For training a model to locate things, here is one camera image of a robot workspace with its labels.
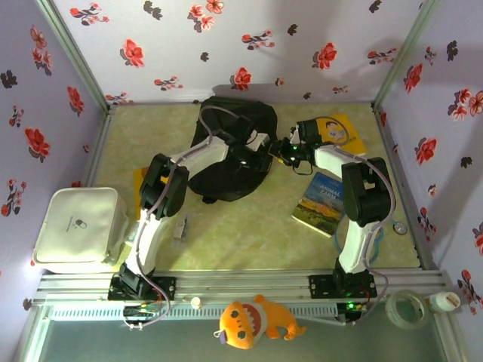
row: tape roll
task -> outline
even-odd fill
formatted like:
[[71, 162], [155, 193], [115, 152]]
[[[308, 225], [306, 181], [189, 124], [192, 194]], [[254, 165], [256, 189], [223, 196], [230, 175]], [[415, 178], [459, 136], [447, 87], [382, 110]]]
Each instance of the tape roll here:
[[405, 330], [417, 330], [428, 323], [428, 305], [412, 290], [400, 290], [386, 301], [388, 319], [397, 327]]

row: orange plush toy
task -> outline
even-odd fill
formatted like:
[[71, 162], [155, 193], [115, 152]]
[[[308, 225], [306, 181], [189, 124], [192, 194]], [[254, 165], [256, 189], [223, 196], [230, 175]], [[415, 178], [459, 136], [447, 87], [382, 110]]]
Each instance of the orange plush toy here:
[[289, 341], [303, 334], [305, 327], [299, 327], [295, 317], [284, 306], [269, 302], [263, 296], [255, 296], [253, 303], [233, 302], [220, 318], [220, 330], [214, 333], [221, 343], [240, 349], [250, 349], [263, 332], [269, 338], [279, 338], [277, 327], [284, 327]]

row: box lid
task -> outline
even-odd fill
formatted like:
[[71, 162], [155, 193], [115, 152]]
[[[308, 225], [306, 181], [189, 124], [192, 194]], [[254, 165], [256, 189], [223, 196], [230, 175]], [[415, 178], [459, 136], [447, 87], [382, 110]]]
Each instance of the box lid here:
[[34, 261], [102, 262], [107, 255], [117, 202], [118, 192], [108, 187], [56, 192], [38, 235]]

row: metal frame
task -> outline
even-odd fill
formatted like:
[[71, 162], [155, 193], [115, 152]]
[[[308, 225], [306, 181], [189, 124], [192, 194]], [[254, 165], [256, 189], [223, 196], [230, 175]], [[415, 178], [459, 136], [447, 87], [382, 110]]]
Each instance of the metal frame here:
[[408, 180], [406, 179], [406, 175], [403, 170], [398, 166], [398, 159], [395, 157], [394, 152], [390, 151], [394, 142], [389, 132], [385, 132], [381, 126], [380, 107], [373, 106], [373, 113], [379, 127], [379, 133], [381, 140], [383, 141], [384, 148], [387, 150], [386, 154], [389, 160], [389, 166], [391, 167], [392, 174], [394, 175], [395, 184], [398, 189], [399, 197], [402, 201], [402, 207], [408, 220], [408, 229], [414, 241], [417, 257], [422, 268], [435, 269], [437, 267], [432, 259], [431, 253], [428, 251], [428, 243], [426, 240], [423, 240], [420, 233], [420, 226], [415, 222], [418, 217], [417, 212], [414, 212], [417, 210], [417, 206], [414, 200], [411, 198], [411, 193], [407, 192], [405, 189], [405, 185], [408, 185]]
[[104, 95], [100, 89], [99, 84], [96, 82], [91, 70], [89, 69], [87, 62], [82, 56], [81, 51], [78, 49], [74, 38], [70, 34], [67, 25], [63, 21], [62, 16], [51, 0], [35, 0], [41, 12], [44, 14], [45, 19], [50, 24], [54, 34], [56, 35], [62, 48], [65, 50], [67, 56], [70, 58], [75, 70], [84, 81], [92, 97], [96, 101], [97, 105], [103, 110], [104, 115], [107, 114], [108, 108]]
[[104, 117], [99, 127], [97, 128], [96, 143], [93, 147], [93, 151], [90, 152], [91, 156], [85, 168], [85, 175], [82, 178], [82, 185], [84, 185], [84, 187], [92, 187], [95, 185], [98, 170], [104, 153], [104, 146], [106, 145], [109, 130], [111, 128], [111, 122], [114, 119], [116, 108], [117, 106], [110, 107], [107, 116]]
[[423, 6], [421, 7], [419, 14], [416, 20], [414, 21], [414, 24], [411, 30], [409, 31], [408, 36], [406, 37], [404, 43], [401, 46], [401, 50], [399, 51], [394, 64], [389, 70], [389, 73], [387, 74], [386, 79], [383, 82], [383, 85], [381, 86], [381, 88], [379, 89], [379, 92], [376, 95], [376, 99], [374, 101], [375, 107], [379, 107], [380, 105], [382, 105], [387, 94], [390, 92], [392, 83], [395, 81], [395, 78], [398, 76], [401, 70], [401, 67], [405, 64], [406, 60], [412, 55], [418, 39], [423, 34], [424, 29], [428, 25], [429, 20], [431, 19], [431, 16], [434, 14], [439, 4], [441, 4], [441, 0], [426, 0], [423, 3]]
[[[426, 296], [448, 288], [447, 278], [437, 270], [421, 270], [419, 268], [380, 269], [387, 275], [389, 288], [387, 293], [400, 289], [411, 289]], [[311, 299], [309, 291], [309, 275], [330, 274], [331, 270], [300, 271], [176, 271], [156, 276], [173, 276], [177, 278], [177, 292], [173, 301], [174, 310], [187, 310], [192, 297], [198, 296], [203, 308], [222, 308], [234, 299], [250, 299], [261, 293], [270, 300], [289, 305], [298, 316], [303, 318], [300, 309], [313, 310], [325, 308], [330, 311], [334, 303], [348, 302], [347, 299]], [[99, 313], [102, 310], [120, 310], [122, 302], [110, 302], [106, 299], [112, 274], [87, 275], [44, 275], [33, 300], [37, 312], [29, 330], [28, 342], [24, 343], [22, 359], [35, 362], [40, 357], [42, 346], [47, 335], [50, 321], [73, 320], [76, 311], [93, 310], [94, 319], [121, 320], [120, 313]], [[375, 277], [378, 290], [382, 289], [384, 280]], [[351, 299], [353, 302], [364, 302], [365, 298]], [[216, 319], [217, 315], [205, 315], [204, 319]], [[439, 337], [448, 361], [465, 362], [466, 352], [462, 345], [462, 335], [458, 331], [454, 316], [435, 314]], [[200, 319], [200, 316], [178, 315], [171, 320]]]

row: metal bracket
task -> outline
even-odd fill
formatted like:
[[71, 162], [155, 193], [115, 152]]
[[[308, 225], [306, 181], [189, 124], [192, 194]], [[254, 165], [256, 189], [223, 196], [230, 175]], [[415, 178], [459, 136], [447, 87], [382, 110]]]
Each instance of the metal bracket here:
[[[158, 287], [163, 289], [170, 301], [174, 300], [176, 293], [176, 278], [175, 277], [151, 277], [151, 281]], [[158, 293], [154, 290], [146, 291], [143, 300], [157, 300]], [[107, 299], [110, 301], [139, 301], [140, 298], [136, 296], [124, 283], [121, 278], [116, 278], [115, 275], [111, 280], [111, 286], [107, 294]]]
[[376, 284], [374, 277], [369, 275], [367, 282], [360, 284], [358, 290], [339, 289], [334, 283], [332, 274], [329, 275], [310, 275], [309, 289], [312, 299], [342, 299], [342, 298], [371, 298], [377, 297]]

